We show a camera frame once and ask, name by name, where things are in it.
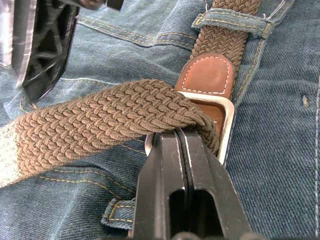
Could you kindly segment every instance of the denim belt loop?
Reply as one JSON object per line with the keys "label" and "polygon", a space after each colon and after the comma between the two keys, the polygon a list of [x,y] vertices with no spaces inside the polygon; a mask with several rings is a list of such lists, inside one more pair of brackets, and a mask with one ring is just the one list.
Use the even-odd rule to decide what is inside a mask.
{"label": "denim belt loop", "polygon": [[204,26],[217,26],[226,29],[252,33],[255,37],[268,38],[275,28],[275,22],[245,13],[224,8],[212,8],[204,14],[199,14],[192,23],[196,31]]}

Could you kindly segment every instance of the blue denim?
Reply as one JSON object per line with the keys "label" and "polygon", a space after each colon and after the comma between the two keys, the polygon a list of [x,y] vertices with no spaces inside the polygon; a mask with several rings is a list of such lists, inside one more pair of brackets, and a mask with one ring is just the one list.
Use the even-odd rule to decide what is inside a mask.
{"label": "blue denim", "polygon": [[[280,2],[263,0],[254,24]],[[293,2],[268,20],[272,32],[250,34],[233,88],[226,168],[253,230],[266,237],[319,230],[320,2]],[[82,10],[65,74],[39,103],[29,104],[13,71],[0,66],[0,126],[128,81],[174,86],[197,39],[191,26],[205,11],[203,0],[130,0],[121,13]],[[130,223],[132,209],[116,207],[117,218],[109,213],[114,203],[132,202],[145,160],[144,138],[133,139],[0,189],[0,239],[126,236],[130,224],[120,219]]]}

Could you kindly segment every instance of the silver belt buckle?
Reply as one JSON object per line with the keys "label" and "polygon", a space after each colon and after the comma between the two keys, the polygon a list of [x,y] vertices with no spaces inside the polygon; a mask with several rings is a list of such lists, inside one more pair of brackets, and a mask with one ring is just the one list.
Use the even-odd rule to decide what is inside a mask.
{"label": "silver belt buckle", "polygon": [[[220,145],[219,145],[219,151],[217,154],[217,159],[222,165],[225,165],[229,137],[230,137],[232,124],[235,116],[234,104],[229,99],[223,96],[206,95],[206,94],[199,94],[199,93],[185,92],[185,91],[179,91],[179,93],[183,94],[187,99],[190,99],[190,100],[199,101],[203,103],[211,103],[213,105],[218,105],[223,107],[225,117],[224,117],[223,129],[220,137]],[[153,138],[154,138],[154,134],[149,134],[146,136],[144,149],[147,156],[149,155],[153,147]]]}

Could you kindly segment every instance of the black plastic object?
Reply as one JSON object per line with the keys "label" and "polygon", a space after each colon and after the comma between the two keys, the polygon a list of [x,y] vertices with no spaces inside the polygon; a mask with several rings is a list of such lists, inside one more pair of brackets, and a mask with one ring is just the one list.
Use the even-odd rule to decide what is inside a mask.
{"label": "black plastic object", "polygon": [[156,135],[138,178],[132,237],[183,232],[229,240],[252,232],[227,171],[193,129]]}
{"label": "black plastic object", "polygon": [[31,102],[63,74],[78,10],[58,0],[15,0],[12,67]]}
{"label": "black plastic object", "polygon": [[105,3],[105,0],[61,0],[62,2],[70,5],[83,7],[86,9],[95,10]]}
{"label": "black plastic object", "polygon": [[113,8],[119,11],[122,8],[123,4],[124,4],[124,0],[107,0],[106,1],[107,7]]}

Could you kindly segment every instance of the jeans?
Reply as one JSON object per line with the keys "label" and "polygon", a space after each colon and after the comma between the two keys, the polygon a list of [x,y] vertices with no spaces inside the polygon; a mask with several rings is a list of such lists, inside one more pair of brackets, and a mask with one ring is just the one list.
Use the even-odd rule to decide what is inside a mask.
{"label": "jeans", "polygon": [[[320,2],[263,0],[267,36],[250,34],[232,101],[226,159],[254,231],[266,237],[318,236]],[[82,9],[67,69],[29,104],[9,67],[0,66],[0,126],[27,112],[127,81],[174,86],[197,39],[203,0],[124,1],[121,12]],[[0,239],[127,236],[144,138],[0,189]]]}

